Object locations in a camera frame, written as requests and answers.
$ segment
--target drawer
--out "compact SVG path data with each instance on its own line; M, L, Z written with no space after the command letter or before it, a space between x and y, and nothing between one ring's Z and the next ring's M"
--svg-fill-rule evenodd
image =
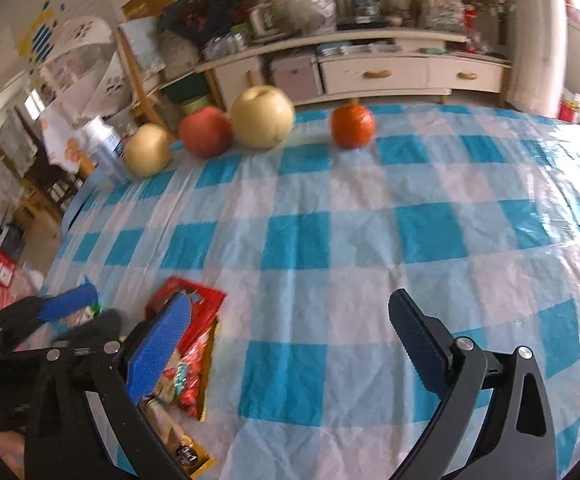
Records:
M430 88L501 92L505 67L463 59L431 58Z
M259 57L247 57L214 69L214 76L229 112L241 93L252 85L264 84Z
M321 63L328 94L425 88L428 59L424 57L373 57Z

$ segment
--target metal screw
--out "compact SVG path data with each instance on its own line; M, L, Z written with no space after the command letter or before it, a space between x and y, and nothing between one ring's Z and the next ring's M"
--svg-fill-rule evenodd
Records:
M61 352L56 348L52 348L51 350L48 350L46 359L48 359L48 361L56 361L59 358L59 355L61 355Z
M527 346L520 346L519 347L519 355L523 359L529 359L532 357L532 350L529 349Z
M456 345L461 350L472 350L474 348L474 342L469 337L457 338Z
M119 352L121 345L119 341L108 341L105 345L103 345L103 351L106 354L116 354Z

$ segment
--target plastic tablecloth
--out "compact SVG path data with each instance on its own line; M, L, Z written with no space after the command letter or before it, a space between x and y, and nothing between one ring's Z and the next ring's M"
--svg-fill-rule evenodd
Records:
M171 274L228 294L207 420L180 416L219 459L205 479L389 478L438 404L388 320L400 287L484 349L532 348L564 474L580 457L580 126L490 108L372 112L376 139L358 150L334 146L327 112L306 112L269 152L181 150L150 180L99 189L48 292L87 277L125 333Z

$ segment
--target cabinet door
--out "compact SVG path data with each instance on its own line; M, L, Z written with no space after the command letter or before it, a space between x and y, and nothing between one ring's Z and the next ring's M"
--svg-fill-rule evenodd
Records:
M224 99L225 109L228 111L237 97L251 84L264 84L259 57L248 57L219 66L214 69L214 76Z

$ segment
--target white curtain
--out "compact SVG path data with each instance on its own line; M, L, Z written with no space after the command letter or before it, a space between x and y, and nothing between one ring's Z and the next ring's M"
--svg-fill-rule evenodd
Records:
M518 110L556 117L566 67L565 0L511 0L513 63L507 101Z

